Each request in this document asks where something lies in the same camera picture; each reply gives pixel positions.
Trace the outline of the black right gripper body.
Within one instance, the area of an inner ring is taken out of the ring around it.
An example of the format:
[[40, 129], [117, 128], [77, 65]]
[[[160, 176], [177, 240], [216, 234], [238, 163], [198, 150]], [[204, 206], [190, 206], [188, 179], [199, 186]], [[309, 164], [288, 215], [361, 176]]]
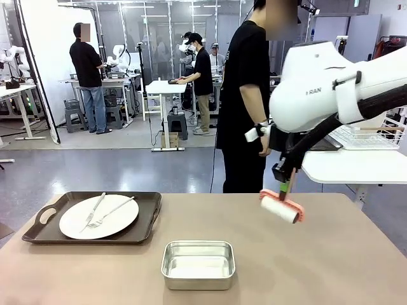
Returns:
[[301, 169], [301, 154], [282, 152], [279, 162], [274, 164], [272, 172], [275, 180], [286, 183], [291, 179], [292, 173]]

